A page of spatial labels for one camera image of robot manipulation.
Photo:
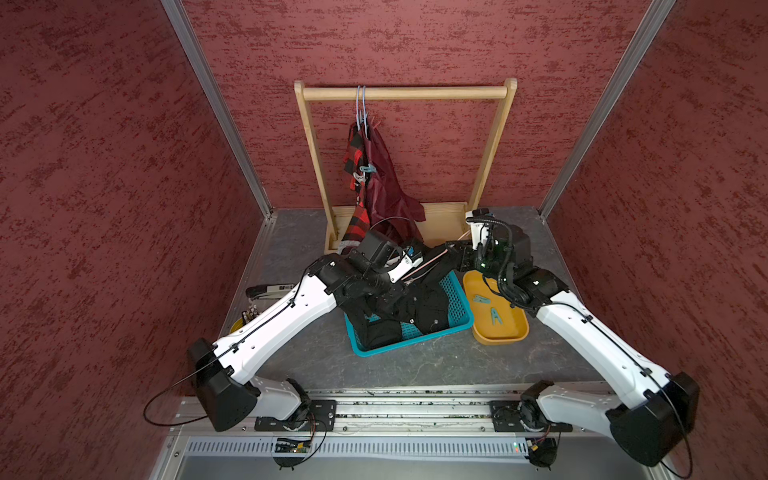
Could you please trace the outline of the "black long-sleeve shirt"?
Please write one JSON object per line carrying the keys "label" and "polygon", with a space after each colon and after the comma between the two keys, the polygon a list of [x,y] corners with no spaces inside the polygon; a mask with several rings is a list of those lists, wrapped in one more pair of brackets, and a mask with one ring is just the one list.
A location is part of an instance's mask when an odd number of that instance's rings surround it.
{"label": "black long-sleeve shirt", "polygon": [[472,327],[474,316],[455,273],[461,260],[458,242],[441,245],[392,289],[342,305],[356,354],[370,357]]}

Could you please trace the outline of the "red black plaid shirt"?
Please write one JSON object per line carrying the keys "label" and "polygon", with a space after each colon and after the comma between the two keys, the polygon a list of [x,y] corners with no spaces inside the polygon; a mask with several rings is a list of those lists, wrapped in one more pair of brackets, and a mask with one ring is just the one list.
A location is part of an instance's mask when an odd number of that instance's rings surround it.
{"label": "red black plaid shirt", "polygon": [[355,193],[355,206],[348,226],[341,238],[337,252],[349,253],[358,247],[370,229],[371,220],[366,204],[367,184],[371,174],[363,174],[358,167],[370,165],[365,140],[356,124],[350,126],[347,150],[344,156],[344,172],[351,177],[350,189]]}

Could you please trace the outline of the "blue wire hanger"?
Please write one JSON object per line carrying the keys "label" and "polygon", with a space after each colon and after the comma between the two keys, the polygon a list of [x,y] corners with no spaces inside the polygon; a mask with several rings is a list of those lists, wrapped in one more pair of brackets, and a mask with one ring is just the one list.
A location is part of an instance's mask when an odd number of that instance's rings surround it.
{"label": "blue wire hanger", "polygon": [[356,126],[363,138],[368,137],[368,113],[365,86],[358,85],[355,93]]}

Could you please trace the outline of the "pink wire hanger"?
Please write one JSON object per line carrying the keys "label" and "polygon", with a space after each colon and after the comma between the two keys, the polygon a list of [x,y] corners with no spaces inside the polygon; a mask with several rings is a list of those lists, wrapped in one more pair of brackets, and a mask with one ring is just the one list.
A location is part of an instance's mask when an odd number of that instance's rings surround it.
{"label": "pink wire hanger", "polygon": [[451,248],[455,247],[459,242],[464,241],[470,235],[471,235],[471,232],[466,231],[463,234],[461,234],[457,239],[444,243],[441,246],[441,250],[436,255],[434,255],[432,258],[427,260],[425,263],[421,264],[418,268],[415,268],[409,271],[407,274],[405,274],[401,278],[401,280],[405,282],[413,281],[416,278],[417,273],[426,272],[427,269],[431,267],[434,263],[436,263],[438,259],[446,255]]}

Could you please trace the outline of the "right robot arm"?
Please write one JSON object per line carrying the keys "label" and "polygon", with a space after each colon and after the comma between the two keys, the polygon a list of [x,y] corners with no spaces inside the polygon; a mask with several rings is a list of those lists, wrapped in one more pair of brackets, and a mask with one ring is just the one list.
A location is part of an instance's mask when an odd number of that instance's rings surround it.
{"label": "right robot arm", "polygon": [[570,287],[535,265],[529,237],[488,215],[466,220],[471,238],[457,243],[491,292],[563,338],[608,383],[611,394],[573,391],[541,380],[518,403],[524,428],[552,424],[600,433],[636,462],[655,467],[678,445],[688,446],[700,388],[688,374],[672,375],[600,321]]}

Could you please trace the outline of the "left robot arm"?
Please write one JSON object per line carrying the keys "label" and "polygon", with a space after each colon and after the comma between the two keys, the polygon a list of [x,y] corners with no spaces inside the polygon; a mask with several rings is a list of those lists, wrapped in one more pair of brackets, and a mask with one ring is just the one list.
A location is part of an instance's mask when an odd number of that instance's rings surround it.
{"label": "left robot arm", "polygon": [[326,254],[310,264],[283,298],[237,331],[188,350],[192,384],[217,432],[249,416],[302,426],[311,401],[292,379],[258,377],[258,370],[284,344],[318,318],[370,295],[398,294],[405,278],[425,265],[429,248],[413,239],[398,245],[370,232],[346,254]]}

